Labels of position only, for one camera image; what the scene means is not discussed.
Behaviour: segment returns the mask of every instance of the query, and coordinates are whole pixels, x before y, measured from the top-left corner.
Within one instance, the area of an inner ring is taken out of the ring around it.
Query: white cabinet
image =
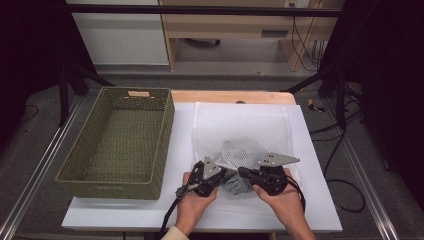
[[[157,0],[67,0],[69,4],[158,5]],[[73,13],[95,65],[169,65],[159,14]]]

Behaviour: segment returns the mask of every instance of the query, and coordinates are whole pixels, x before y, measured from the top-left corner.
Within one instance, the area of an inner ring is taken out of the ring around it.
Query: white mesh laundry bag
[[[292,156],[291,139],[288,111],[281,105],[196,103],[193,164],[209,156],[229,170],[258,169],[258,160],[268,152]],[[296,165],[284,167],[301,186]],[[253,191],[234,194],[220,187],[218,195],[210,208],[274,215]]]

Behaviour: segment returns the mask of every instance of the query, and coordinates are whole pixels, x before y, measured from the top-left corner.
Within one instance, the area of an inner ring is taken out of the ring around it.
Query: sleeve
[[[175,226],[169,228],[162,240],[189,240],[188,237]]]

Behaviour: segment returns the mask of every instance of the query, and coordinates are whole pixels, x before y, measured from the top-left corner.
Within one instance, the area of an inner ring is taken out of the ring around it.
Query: basket
[[[56,182],[82,198],[159,199],[174,113],[170,89],[103,87]]]

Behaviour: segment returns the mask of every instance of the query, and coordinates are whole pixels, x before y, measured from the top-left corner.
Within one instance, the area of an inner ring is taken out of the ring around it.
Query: person's left hand
[[[185,172],[183,177],[183,185],[185,185],[190,177],[190,172]],[[177,227],[181,232],[188,236],[193,231],[197,222],[202,217],[205,209],[211,204],[217,196],[218,187],[216,187],[209,197],[199,197],[193,191],[188,192],[177,206]]]

